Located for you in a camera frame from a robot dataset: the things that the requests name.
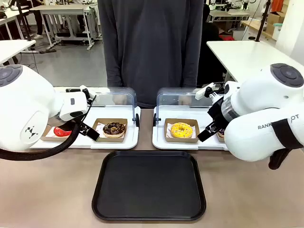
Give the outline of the person left hand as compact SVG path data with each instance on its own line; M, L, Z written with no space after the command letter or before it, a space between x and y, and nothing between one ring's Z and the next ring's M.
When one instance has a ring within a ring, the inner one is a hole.
M192 96L191 95L180 95L178 99L179 105L190 106L192 104Z

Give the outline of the person right hand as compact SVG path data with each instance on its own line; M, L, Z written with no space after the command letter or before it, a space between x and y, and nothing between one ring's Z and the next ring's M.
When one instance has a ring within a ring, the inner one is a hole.
M127 96L126 95L113 95L113 102L116 105L126 105Z

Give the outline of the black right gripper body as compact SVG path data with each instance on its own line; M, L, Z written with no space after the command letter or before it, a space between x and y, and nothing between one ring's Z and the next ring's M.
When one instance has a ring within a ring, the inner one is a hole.
M212 107L208 110L208 114L212 118L215 124L228 124L228 121L225 119L222 114L221 106L223 103L223 97L216 101Z

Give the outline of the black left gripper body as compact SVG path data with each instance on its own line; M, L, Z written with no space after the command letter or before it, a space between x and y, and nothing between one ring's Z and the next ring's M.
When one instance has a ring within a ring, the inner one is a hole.
M77 126L78 129L80 129L81 127L81 122L83 119L83 115L76 117L72 120L67 121L65 124L60 125L59 128L62 130L73 130L75 125Z

